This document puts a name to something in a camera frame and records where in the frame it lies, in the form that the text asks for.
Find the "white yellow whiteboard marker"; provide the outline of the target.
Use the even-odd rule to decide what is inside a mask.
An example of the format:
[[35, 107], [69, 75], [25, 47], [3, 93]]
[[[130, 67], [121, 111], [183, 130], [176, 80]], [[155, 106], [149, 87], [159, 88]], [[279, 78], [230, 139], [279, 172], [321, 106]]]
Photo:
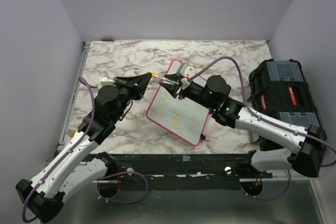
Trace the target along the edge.
[[156, 79], [159, 79], [160, 81], [165, 81], [167, 83], [170, 83], [170, 84], [177, 84], [177, 82], [173, 81], [173, 80], [170, 80], [166, 77], [163, 77], [163, 76], [158, 76]]

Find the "yellow marker cap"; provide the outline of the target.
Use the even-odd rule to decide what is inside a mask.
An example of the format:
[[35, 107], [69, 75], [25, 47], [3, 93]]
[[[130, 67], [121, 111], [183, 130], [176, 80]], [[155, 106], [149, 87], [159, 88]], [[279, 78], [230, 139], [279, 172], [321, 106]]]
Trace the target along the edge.
[[157, 74], [153, 73], [153, 72], [149, 72], [151, 74], [152, 77], [157, 78]]

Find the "pink framed whiteboard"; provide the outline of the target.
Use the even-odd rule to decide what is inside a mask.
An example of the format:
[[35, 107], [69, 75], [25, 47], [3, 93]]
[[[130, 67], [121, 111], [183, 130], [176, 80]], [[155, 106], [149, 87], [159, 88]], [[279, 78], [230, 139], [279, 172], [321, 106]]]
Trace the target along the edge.
[[196, 146], [209, 116], [208, 109], [190, 99], [175, 99], [159, 87], [151, 101], [146, 117], [153, 123]]

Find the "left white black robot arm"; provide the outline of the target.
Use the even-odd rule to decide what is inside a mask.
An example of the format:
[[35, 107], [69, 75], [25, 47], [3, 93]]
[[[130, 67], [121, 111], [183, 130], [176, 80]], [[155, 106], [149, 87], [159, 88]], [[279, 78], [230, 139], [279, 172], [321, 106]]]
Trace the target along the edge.
[[151, 73], [135, 77], [104, 77], [97, 96], [83, 78], [79, 82], [89, 91], [92, 110], [82, 120], [70, 142], [32, 179], [21, 179], [15, 186], [24, 204], [22, 220], [39, 219], [48, 223], [62, 210], [64, 203], [95, 180], [120, 179], [123, 175], [140, 175], [132, 168], [122, 169], [107, 152], [81, 166], [83, 159], [95, 150], [122, 121], [134, 101], [141, 100], [152, 78]]

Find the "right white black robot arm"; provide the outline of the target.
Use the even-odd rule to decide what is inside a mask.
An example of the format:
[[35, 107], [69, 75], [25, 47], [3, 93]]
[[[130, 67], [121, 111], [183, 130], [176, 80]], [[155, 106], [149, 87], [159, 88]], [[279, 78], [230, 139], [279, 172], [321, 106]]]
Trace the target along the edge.
[[255, 133], [282, 147], [253, 152], [251, 159], [241, 165], [246, 177], [255, 177], [268, 169], [293, 169], [306, 177], [318, 177], [326, 145], [318, 126], [289, 124], [251, 109], [229, 97], [231, 87], [220, 75], [209, 77], [204, 86], [178, 74], [166, 77], [173, 82], [160, 82], [160, 86], [172, 97], [188, 98], [207, 108], [218, 124]]

